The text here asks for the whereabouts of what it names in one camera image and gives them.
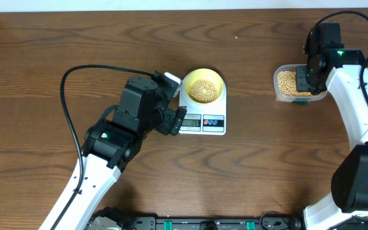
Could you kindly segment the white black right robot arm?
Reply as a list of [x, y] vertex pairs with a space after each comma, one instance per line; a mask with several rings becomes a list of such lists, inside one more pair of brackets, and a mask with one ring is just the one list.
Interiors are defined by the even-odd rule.
[[329, 92], [346, 128], [350, 153], [334, 172], [331, 192], [303, 211], [303, 229], [337, 229], [368, 216], [368, 69], [361, 50], [345, 49], [338, 23], [318, 23], [297, 68], [298, 91]]

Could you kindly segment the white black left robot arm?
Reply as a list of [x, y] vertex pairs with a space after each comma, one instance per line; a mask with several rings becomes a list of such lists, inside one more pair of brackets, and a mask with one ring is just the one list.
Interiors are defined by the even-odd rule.
[[119, 104], [108, 107], [86, 132], [82, 158], [41, 229], [84, 229], [146, 136], [152, 130], [178, 133], [187, 110], [168, 105], [181, 85], [181, 79], [169, 72], [128, 78]]

